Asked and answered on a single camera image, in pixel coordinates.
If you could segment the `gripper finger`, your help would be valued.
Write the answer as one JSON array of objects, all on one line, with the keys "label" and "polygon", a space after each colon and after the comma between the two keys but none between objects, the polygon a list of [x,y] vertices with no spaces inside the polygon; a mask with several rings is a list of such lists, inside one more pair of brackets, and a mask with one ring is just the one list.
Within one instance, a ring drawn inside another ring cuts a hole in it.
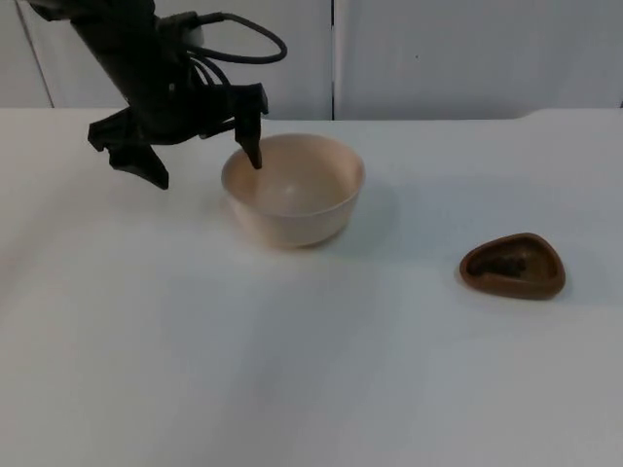
[{"label": "gripper finger", "polygon": [[234,122],[235,140],[247,155],[252,167],[261,169],[262,117],[269,113],[264,87],[261,84],[230,86],[228,105]]},{"label": "gripper finger", "polygon": [[168,171],[130,108],[91,123],[88,141],[97,152],[108,152],[113,169],[138,176],[161,190],[169,188]]}]

